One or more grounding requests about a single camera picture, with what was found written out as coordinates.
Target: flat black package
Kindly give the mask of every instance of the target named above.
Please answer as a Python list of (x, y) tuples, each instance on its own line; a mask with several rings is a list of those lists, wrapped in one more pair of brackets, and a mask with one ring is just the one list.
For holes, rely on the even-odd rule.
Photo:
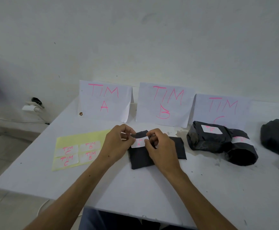
[(279, 154), (279, 119), (262, 125), (260, 140), (264, 147)]
[(257, 152), (246, 132), (238, 129), (229, 129), (232, 141), (226, 151), (227, 161), (239, 166), (248, 166), (256, 163)]
[(186, 135), (192, 150), (221, 153), (225, 150), (232, 137), (228, 128), (210, 123), (194, 121)]
[[(136, 133), (134, 138), (139, 139), (146, 136), (148, 131), (141, 131)], [(169, 137), (175, 142), (176, 152), (178, 159), (186, 159), (183, 140), (180, 137)], [(154, 165), (153, 160), (150, 158), (146, 147), (129, 148), (129, 157), (131, 162), (131, 169), (136, 170), (143, 167)]]

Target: person's left hand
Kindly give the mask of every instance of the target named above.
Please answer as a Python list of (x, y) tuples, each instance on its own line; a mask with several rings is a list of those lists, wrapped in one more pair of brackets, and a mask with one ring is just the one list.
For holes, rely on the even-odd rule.
[(126, 124), (116, 125), (106, 134), (105, 141), (99, 153), (99, 158), (114, 164), (126, 153), (128, 148), (135, 142), (131, 134), (136, 132)]

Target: wall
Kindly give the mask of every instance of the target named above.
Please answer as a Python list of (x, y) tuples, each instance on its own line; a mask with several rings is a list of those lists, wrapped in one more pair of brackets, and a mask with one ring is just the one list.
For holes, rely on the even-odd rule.
[(279, 0), (0, 0), (0, 117), (51, 121), (79, 79), (279, 102)]

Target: tiled floor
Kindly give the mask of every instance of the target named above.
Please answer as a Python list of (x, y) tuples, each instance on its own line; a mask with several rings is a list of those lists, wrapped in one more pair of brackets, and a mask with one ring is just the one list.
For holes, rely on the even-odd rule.
[[(30, 142), (0, 136), (0, 175), (30, 145)], [(37, 214), (44, 198), (0, 190), (0, 230), (20, 230), (29, 224)], [(79, 227), (80, 217), (72, 230)]]

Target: table surface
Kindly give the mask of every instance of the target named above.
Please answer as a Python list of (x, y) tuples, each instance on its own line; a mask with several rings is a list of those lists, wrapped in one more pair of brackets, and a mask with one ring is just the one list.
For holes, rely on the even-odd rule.
[[(182, 137), (186, 143), (186, 129), (137, 123), (135, 116), (136, 104), (131, 104), (126, 124), (135, 131), (158, 127), (169, 136)], [(187, 160), (179, 160), (197, 189), (238, 229), (279, 229), (279, 155), (263, 148), (259, 140), (262, 124), (276, 118), (279, 103), (252, 102), (245, 127), (259, 156), (252, 166), (237, 166), (221, 155), (192, 151), (187, 143)], [(110, 129), (117, 124), (121, 123), (79, 118), (76, 98), (0, 176), (0, 189), (57, 199), (89, 165), (52, 172), (56, 138)], [(127, 153), (103, 176), (86, 205), (153, 221), (195, 226), (179, 196), (157, 168), (132, 170)]]

